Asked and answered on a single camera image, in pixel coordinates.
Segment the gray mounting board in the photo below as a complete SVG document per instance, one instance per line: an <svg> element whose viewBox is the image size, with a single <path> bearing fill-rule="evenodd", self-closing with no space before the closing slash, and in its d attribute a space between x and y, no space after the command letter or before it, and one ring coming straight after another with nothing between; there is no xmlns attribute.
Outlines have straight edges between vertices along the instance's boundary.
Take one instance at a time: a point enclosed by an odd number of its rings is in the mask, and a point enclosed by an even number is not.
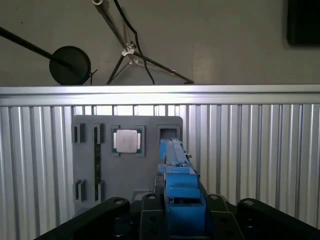
<svg viewBox="0 0 320 240"><path fill-rule="evenodd" d="M111 197L133 201L153 191L160 161L160 139L182 139L179 116L75 115L72 118L75 213ZM138 130L140 151L115 153L116 130Z"/></svg>

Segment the slot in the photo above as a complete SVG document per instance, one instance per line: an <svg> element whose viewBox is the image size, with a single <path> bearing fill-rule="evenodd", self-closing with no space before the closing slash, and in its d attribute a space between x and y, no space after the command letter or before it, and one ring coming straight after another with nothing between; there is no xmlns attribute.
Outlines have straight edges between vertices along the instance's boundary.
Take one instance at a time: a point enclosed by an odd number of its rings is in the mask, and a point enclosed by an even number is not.
<svg viewBox="0 0 320 240"><path fill-rule="evenodd" d="M177 138L176 128L161 128L160 129L160 139L172 139Z"/></svg>

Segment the black mount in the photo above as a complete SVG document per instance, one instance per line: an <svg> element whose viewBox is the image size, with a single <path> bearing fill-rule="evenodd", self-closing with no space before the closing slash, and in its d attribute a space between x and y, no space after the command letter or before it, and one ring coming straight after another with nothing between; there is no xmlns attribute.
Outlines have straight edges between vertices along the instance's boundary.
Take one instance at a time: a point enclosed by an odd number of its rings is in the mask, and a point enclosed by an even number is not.
<svg viewBox="0 0 320 240"><path fill-rule="evenodd" d="M131 204L121 197L110 198L37 239L320 239L320 230L261 201L246 198L232 205L215 194L207 195L205 200L204 236L168 236L164 196L149 193Z"/></svg>

